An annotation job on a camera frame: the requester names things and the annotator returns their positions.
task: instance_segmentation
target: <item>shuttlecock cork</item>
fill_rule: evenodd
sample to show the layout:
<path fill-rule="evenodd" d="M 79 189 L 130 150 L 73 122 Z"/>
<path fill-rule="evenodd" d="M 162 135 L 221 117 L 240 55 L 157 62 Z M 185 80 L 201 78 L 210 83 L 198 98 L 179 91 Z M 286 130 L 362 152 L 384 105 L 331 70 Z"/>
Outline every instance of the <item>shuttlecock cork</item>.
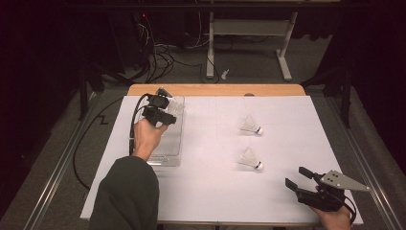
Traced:
<path fill-rule="evenodd" d="M 244 122 L 242 123 L 239 129 L 244 131 L 251 131 L 258 135 L 262 135 L 263 133 L 263 128 L 257 124 L 257 122 L 251 115 L 248 115 L 248 117 L 245 118 Z"/>
<path fill-rule="evenodd" d="M 263 170 L 263 163 L 258 160 L 250 148 L 246 149 L 245 152 L 239 157 L 238 163 L 251 166 L 258 171 Z"/>

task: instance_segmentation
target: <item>table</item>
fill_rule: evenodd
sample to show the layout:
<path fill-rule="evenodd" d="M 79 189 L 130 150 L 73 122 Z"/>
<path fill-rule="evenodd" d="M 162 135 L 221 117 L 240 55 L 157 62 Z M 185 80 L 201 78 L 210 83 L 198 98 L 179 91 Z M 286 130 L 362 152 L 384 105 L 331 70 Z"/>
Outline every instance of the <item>table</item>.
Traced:
<path fill-rule="evenodd" d="M 318 173 L 331 169 L 340 171 L 312 101 L 300 86 L 133 85 L 128 95 L 153 93 L 159 86 L 164 86 L 172 95 L 186 96 L 187 108 L 181 144 L 182 164 L 178 168 L 156 170 L 161 190 L 159 222 L 318 224 L 317 216 L 298 203 L 296 196 L 284 187 L 284 178 L 288 177 L 300 187 L 314 190 L 314 184 L 299 175 L 299 166 Z M 267 97 L 266 92 L 275 97 Z M 246 93 L 257 96 L 239 97 Z M 83 219 L 91 215 L 98 182 L 114 159 L 127 154 L 125 127 L 128 128 L 127 121 L 132 115 L 131 105 L 135 106 L 138 98 L 129 96 L 123 101 L 83 208 Z M 262 136 L 240 134 L 234 128 L 236 121 L 245 116 L 244 110 L 249 110 L 258 119 L 265 130 Z M 236 157 L 246 147 L 258 154 L 264 162 L 264 171 L 255 172 L 236 163 Z M 355 223 L 362 223 L 360 216 Z"/>

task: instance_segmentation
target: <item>dark green sleeve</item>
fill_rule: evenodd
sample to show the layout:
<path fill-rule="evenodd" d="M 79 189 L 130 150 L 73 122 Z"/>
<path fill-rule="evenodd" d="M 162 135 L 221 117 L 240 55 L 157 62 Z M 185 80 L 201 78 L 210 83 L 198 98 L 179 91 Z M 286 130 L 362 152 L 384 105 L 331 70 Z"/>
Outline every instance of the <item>dark green sleeve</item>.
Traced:
<path fill-rule="evenodd" d="M 101 181 L 90 229 L 156 230 L 159 184 L 139 157 L 118 159 Z"/>

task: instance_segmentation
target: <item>gray carpet floor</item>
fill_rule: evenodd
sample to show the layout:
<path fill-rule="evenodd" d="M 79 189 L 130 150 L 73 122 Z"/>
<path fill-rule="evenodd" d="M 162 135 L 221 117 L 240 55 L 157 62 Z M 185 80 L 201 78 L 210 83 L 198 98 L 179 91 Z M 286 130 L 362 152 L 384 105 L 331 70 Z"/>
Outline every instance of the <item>gray carpet floor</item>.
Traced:
<path fill-rule="evenodd" d="M 234 43 L 226 38 L 218 38 L 215 43 L 215 69 L 221 73 L 229 69 L 226 80 L 220 79 L 218 83 L 300 83 L 314 76 L 323 53 L 328 46 L 329 39 L 310 41 L 307 37 L 293 39 L 286 53 L 286 60 L 293 77 L 292 82 L 282 79 L 278 61 L 274 54 L 282 45 L 282 40 L 270 37 L 262 42 L 257 37 L 244 37 Z M 176 59 L 172 71 L 157 80 L 157 83 L 201 83 L 214 82 L 205 78 L 206 48 L 179 50 L 169 47 L 171 55 Z M 134 71 L 128 69 L 127 75 Z M 128 87 L 105 77 L 105 90 L 100 93 L 93 110 L 90 111 L 90 121 L 95 119 L 83 136 L 76 151 L 75 162 L 77 172 L 82 181 L 90 186 L 96 174 L 98 165 L 109 138 L 110 132 L 117 117 L 121 101 Z M 396 229 L 393 226 L 406 226 L 402 218 L 406 215 L 406 180 L 405 175 L 398 168 L 392 156 L 388 153 L 384 143 L 379 138 L 374 126 L 363 109 L 362 103 L 351 92 L 350 124 L 351 129 L 344 128 L 339 119 L 337 104 L 340 98 L 325 98 L 322 94 L 323 86 L 310 86 L 305 91 L 310 95 L 320 120 L 323 124 L 327 138 L 334 154 L 343 170 L 343 173 L 360 182 L 367 183 L 371 176 L 376 190 L 384 194 L 390 206 L 382 205 L 382 195 L 375 193 L 353 193 L 359 212 L 364 220 L 363 225 L 354 226 L 353 229 Z M 97 116 L 104 108 L 110 105 L 101 116 Z M 22 185 L 8 212 L 0 222 L 1 229 L 23 229 L 27 220 L 38 202 L 61 154 L 78 124 L 79 94 L 77 93 L 66 108 L 63 115 L 55 124 L 52 135 L 41 154 L 38 156 L 32 171 Z M 363 152 L 364 158 L 357 157 L 356 152 Z M 368 169 L 363 169 L 360 161 L 367 163 Z M 87 229 L 88 221 L 79 218 L 86 199 L 87 190 L 77 181 L 72 160 L 64 172 L 57 190 L 51 195 L 51 202 L 46 208 L 43 217 L 40 217 L 38 229 Z M 392 210 L 398 217 L 398 223 L 391 223 L 392 215 L 385 217 L 385 208 Z"/>

